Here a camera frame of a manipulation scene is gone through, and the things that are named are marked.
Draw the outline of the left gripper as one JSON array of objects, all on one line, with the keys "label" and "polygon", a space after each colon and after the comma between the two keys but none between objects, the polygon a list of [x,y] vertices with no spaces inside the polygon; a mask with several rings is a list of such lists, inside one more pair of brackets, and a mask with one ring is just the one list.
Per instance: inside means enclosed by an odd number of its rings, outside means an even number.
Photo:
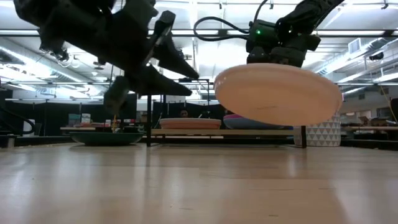
[{"label": "left gripper", "polygon": [[116,15],[131,21],[123,22],[123,33],[119,36],[123,62],[120,68],[124,75],[117,77],[104,94],[104,105],[108,111],[118,114],[124,109],[129,91],[140,96],[175,95],[190,96],[192,91],[184,85],[161,75],[149,61],[152,57],[159,61],[158,66],[191,79],[199,79],[198,72],[189,65],[176,49],[170,34],[175,15],[164,12],[160,17],[160,27],[148,37],[147,25],[158,12],[155,1],[127,1]]}]

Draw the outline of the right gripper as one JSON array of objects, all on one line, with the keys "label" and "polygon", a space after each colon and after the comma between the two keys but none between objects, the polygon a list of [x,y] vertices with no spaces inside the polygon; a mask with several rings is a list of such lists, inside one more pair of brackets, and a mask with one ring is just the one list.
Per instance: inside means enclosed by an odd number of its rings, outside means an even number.
[{"label": "right gripper", "polygon": [[292,29],[278,33],[275,24],[255,19],[249,23],[246,41],[248,64],[272,62],[301,68],[307,51],[315,51],[320,41],[317,35],[301,34]]}]

